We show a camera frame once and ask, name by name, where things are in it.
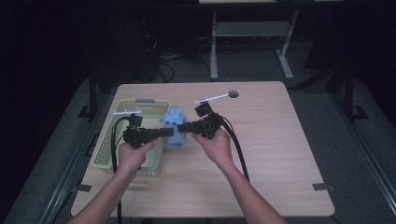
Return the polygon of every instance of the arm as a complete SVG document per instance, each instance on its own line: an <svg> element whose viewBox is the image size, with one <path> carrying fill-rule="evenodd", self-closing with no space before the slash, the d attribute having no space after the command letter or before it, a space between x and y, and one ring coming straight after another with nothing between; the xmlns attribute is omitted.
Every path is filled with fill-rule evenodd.
<svg viewBox="0 0 396 224"><path fill-rule="evenodd" d="M146 160L146 153L157 145L153 140L133 149L129 144L120 145L120 165L117 172L98 194L68 223L106 223L119 203L125 190L136 177L136 171Z"/></svg>
<svg viewBox="0 0 396 224"><path fill-rule="evenodd" d="M212 140L199 134L193 134L192 137L204 148L207 157L224 173L247 223L286 223L285 219L236 168L231 156L230 136L226 132L219 129Z"/></svg>

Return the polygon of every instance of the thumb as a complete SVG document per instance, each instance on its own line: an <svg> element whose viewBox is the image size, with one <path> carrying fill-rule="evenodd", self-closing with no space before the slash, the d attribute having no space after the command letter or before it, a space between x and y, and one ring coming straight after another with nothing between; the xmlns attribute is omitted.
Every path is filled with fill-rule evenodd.
<svg viewBox="0 0 396 224"><path fill-rule="evenodd" d="M154 148L158 144L158 142L159 142L158 139L154 139L150 142L147 142L142 147L140 147L139 150L141 150L143 153L146 154L150 149Z"/></svg>
<svg viewBox="0 0 396 224"><path fill-rule="evenodd" d="M192 133L191 136L197 141L201 146L204 146L208 141L206 138L202 137L200 134Z"/></svg>

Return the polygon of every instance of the gray carpet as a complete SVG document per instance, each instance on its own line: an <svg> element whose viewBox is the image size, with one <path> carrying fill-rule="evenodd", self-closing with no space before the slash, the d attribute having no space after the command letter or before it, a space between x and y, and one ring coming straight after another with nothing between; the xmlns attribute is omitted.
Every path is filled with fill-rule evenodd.
<svg viewBox="0 0 396 224"><path fill-rule="evenodd" d="M243 50L235 54L218 55L219 81L283 81L292 86L312 77L317 70L304 69L304 62L311 43L294 41L290 45L287 58L294 80L283 77L274 49L278 43L264 43L262 48ZM208 54L200 55L200 60L180 59L168 65L175 69L172 82L209 81L206 65ZM167 67L163 72L171 75ZM332 217L286 217L288 223L396 223L396 216L390 209L384 194L378 187L367 162L362 156L360 145L355 140L340 112L334 98L324 90L324 78L303 91L290 91L299 120L312 148L318 168L330 190L335 213ZM157 77L153 82L161 83ZM12 207L6 223L65 223L76 193L73 186L83 177L89 158L78 154L77 168L72 174L65 174L67 165L76 150L86 150L95 133L99 133L114 92L99 94L100 108L96 119L77 118L80 109L89 103L88 82L85 81L76 92L69 107L64 112L57 129L49 140L39 162L26 182L18 200ZM355 103L361 105L369 119L357 120L353 125L364 136L367 144L374 149L373 154L387 173L389 181L396 184L396 131L375 104L370 92L356 82ZM59 187L64 175L69 176L67 187L57 209L49 211L51 197ZM143 219L124 218L123 223L142 223ZM111 218L108 223L117 223ZM152 223L245 223L242 218L215 219L153 219Z"/></svg>

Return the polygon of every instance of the white stick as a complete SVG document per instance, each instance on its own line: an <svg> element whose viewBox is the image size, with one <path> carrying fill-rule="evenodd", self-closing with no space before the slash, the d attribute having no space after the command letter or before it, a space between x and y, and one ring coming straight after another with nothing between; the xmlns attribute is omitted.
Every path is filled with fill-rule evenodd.
<svg viewBox="0 0 396 224"><path fill-rule="evenodd" d="M225 93L225 94L219 95L219 96L206 97L206 98L202 98L201 100L194 100L194 103L195 104L199 104L199 103L204 102L204 101L216 100L216 99L219 99L219 98L224 97L224 96L229 96L228 92Z"/></svg>

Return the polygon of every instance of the metal frame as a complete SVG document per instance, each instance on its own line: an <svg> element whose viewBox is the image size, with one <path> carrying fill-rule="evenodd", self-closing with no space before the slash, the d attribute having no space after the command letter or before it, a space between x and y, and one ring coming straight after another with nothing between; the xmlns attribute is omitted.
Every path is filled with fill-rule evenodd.
<svg viewBox="0 0 396 224"><path fill-rule="evenodd" d="M212 50L210 52L210 80L219 78L218 63L216 57L216 37L217 36L284 36L285 41L281 49L276 50L283 73L286 79L293 79L286 59L291 35L297 21L299 10L294 10L289 21L217 21L217 13L213 12L212 21Z"/></svg>
<svg viewBox="0 0 396 224"><path fill-rule="evenodd" d="M385 199L387 200L390 209L393 211L393 214L396 215L396 190L389 182L387 175L382 170L381 166L375 159L370 146L364 140L364 137L361 135L361 132L356 127L354 122L351 122L350 116L345 113L343 102L335 95L332 96L332 101L335 104L335 108L339 111L341 117L346 124L346 127L349 129L356 142L358 143L361 154L367 164L368 169L372 173L372 176L376 182L376 184L381 189L384 194Z"/></svg>
<svg viewBox="0 0 396 224"><path fill-rule="evenodd" d="M98 106L97 113L103 114L106 110L105 105L110 102L111 99L104 95L103 100ZM73 152L70 162L64 169L63 176L58 186L52 192L50 202L42 215L39 223L53 223L57 217L58 212L61 210L62 205L67 200L67 195L73 190L76 183L73 183L75 179L75 174L80 166L81 158L86 154L86 149L92 146L92 137L97 135L97 130L103 125L103 118L98 118L94 116L91 121L87 122L87 126L81 135L78 142L78 146Z"/></svg>

